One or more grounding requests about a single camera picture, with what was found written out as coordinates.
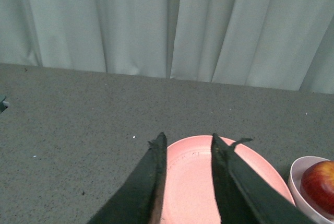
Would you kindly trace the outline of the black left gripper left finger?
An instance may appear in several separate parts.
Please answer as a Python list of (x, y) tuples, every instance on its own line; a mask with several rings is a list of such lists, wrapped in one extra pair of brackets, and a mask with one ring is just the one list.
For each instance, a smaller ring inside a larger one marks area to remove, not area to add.
[(167, 139), (160, 133), (124, 184), (88, 223), (160, 223), (167, 167)]

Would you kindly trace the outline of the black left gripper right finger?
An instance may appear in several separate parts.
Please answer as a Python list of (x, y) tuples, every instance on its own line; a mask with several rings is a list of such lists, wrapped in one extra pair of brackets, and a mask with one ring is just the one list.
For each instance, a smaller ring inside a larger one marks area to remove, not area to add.
[(314, 223), (235, 152), (237, 145), (249, 141), (242, 138), (228, 145), (212, 136), (212, 181), (221, 223)]

